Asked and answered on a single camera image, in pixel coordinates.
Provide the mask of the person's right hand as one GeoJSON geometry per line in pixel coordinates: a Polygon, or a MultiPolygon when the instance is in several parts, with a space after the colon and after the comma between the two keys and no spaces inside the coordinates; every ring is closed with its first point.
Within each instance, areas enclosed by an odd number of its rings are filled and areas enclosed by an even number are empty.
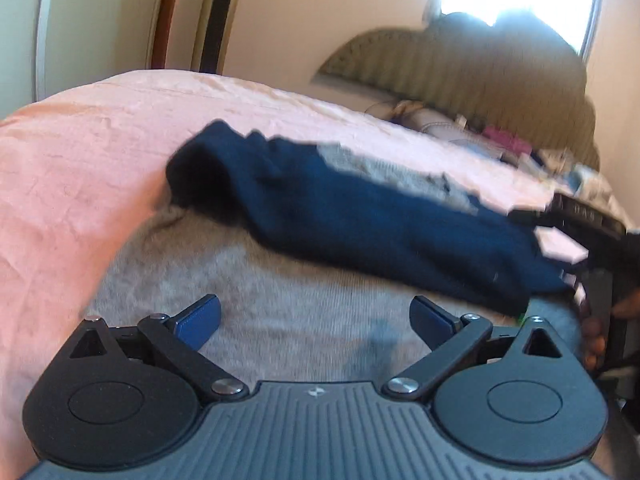
{"type": "MultiPolygon", "coordinates": [[[[599,362],[605,356],[608,345],[608,329],[604,325],[604,319],[597,315],[592,305],[593,300],[600,300],[600,296],[601,293],[597,292],[595,284],[587,285],[585,298],[579,306],[579,312],[582,315],[580,329],[582,330],[582,352],[584,352],[582,362],[590,372],[599,367],[599,362]]],[[[606,318],[609,320],[611,316],[624,322],[638,321],[639,289],[634,289],[624,299],[614,304],[606,318]]]]}

